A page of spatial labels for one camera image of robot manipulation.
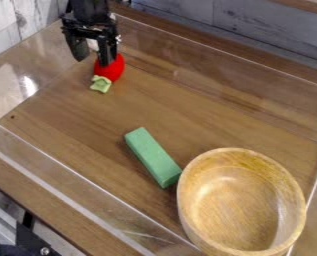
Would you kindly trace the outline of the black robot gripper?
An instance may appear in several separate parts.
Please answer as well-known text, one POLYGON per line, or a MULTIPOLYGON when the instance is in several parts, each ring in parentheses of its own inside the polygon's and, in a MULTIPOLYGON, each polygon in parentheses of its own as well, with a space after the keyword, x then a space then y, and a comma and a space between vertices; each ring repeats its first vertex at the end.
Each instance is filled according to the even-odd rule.
POLYGON ((99 65, 107 67, 118 54, 118 29, 109 0, 69 0, 61 20, 62 32, 75 60, 81 62, 89 57, 86 39, 94 39, 99 48, 99 65))

